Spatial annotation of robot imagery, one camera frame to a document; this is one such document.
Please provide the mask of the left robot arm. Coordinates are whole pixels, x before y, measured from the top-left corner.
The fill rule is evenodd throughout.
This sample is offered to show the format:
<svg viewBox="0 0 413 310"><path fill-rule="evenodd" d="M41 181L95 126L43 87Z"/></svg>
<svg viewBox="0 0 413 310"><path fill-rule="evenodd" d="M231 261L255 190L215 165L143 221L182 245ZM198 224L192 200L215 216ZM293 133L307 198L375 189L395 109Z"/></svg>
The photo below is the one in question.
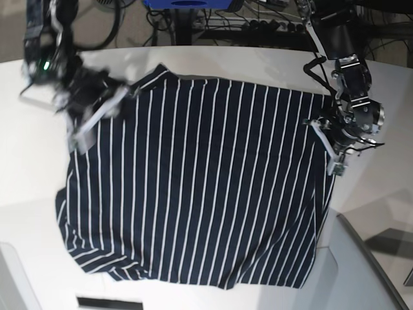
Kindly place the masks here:
<svg viewBox="0 0 413 310"><path fill-rule="evenodd" d="M378 147L368 139L380 132L385 111L369 96L370 70L362 55L360 18L353 1L296 1L297 11L319 57L303 68L332 97L321 114L321 130L335 154Z"/></svg>

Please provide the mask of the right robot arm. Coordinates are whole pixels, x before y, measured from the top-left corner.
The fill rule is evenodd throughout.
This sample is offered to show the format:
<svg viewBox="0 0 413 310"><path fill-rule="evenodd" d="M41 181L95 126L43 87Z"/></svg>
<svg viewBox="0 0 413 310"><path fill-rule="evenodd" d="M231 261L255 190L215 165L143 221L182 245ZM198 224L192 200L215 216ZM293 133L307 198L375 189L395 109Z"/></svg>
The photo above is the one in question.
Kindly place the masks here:
<svg viewBox="0 0 413 310"><path fill-rule="evenodd" d="M29 87L50 86L55 94L41 107L71 116L97 111L112 98L119 83L106 70L85 66L82 52L101 50L115 38L120 25L121 5L115 4L114 21L100 43L85 45L74 40L73 23L78 1L27 1L23 39L23 74Z"/></svg>

